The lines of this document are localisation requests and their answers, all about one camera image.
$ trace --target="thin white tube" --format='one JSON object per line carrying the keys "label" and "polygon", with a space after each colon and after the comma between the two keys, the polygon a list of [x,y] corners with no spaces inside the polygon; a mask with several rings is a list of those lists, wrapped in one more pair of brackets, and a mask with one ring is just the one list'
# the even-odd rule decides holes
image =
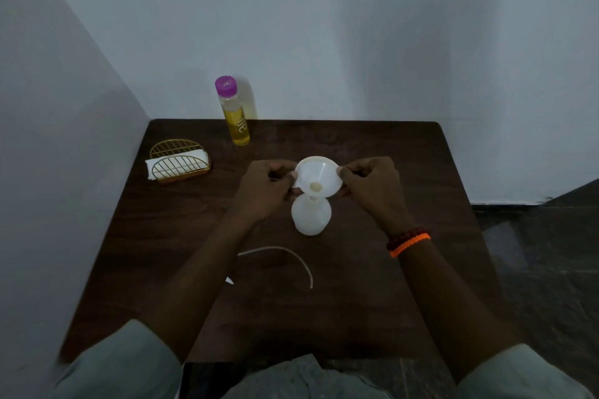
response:
{"label": "thin white tube", "polygon": [[251,254],[252,252],[266,251],[267,249],[280,249],[282,251],[287,251],[290,254],[293,254],[294,256],[296,256],[296,258],[304,266],[305,271],[308,272],[308,276],[310,276],[310,289],[312,289],[312,287],[314,286],[314,279],[312,278],[312,272],[310,271],[310,268],[308,268],[308,265],[306,265],[304,260],[299,255],[297,255],[295,252],[291,251],[290,249],[284,248],[283,246],[263,246],[262,248],[250,249],[250,251],[240,252],[239,254],[237,254],[237,257],[239,257],[240,255]]}

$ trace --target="forearm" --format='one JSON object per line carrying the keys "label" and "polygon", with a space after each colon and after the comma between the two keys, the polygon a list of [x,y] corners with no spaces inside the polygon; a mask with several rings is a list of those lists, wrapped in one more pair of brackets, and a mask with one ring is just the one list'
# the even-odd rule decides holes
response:
{"label": "forearm", "polygon": [[[403,213],[383,227],[389,238],[415,224]],[[433,341],[459,382],[493,355],[521,341],[496,320],[429,240],[398,257]]]}
{"label": "forearm", "polygon": [[184,362],[252,224],[227,214],[139,320]]}

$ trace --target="oil bottle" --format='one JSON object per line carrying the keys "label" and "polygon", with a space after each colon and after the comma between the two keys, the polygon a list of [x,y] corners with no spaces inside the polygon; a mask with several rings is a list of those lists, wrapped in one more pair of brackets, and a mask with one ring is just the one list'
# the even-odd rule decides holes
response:
{"label": "oil bottle", "polygon": [[243,105],[237,94],[237,82],[232,76],[221,76],[214,86],[219,94],[221,108],[225,114],[226,124],[235,145],[246,145],[250,142],[250,131],[247,127]]}

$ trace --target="dark red bracelet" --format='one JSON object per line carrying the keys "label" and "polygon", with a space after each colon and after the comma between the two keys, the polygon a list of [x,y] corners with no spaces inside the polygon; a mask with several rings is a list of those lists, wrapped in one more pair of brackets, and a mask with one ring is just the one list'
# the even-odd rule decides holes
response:
{"label": "dark red bracelet", "polygon": [[387,243],[387,251],[395,251],[399,246],[406,243],[411,238],[422,234],[428,234],[428,230],[423,227],[416,227],[412,230],[409,230],[408,232],[401,234],[399,237],[395,237],[389,243]]}

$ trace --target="person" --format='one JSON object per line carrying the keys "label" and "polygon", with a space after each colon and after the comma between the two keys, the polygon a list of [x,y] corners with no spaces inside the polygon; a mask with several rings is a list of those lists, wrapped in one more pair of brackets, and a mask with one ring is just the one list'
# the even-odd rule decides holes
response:
{"label": "person", "polygon": [[[250,230],[293,199],[296,163],[254,161],[233,204],[162,294],[137,320],[83,352],[58,381],[53,397],[172,399],[185,361]],[[390,158],[341,167],[341,195],[351,195],[394,239],[415,228]],[[271,176],[280,178],[272,181]],[[496,320],[423,239],[398,256],[404,277],[439,353],[464,398],[590,398],[581,384],[550,365]],[[367,379],[324,370],[311,355],[254,373],[231,388],[237,397],[366,397],[389,394]]]}

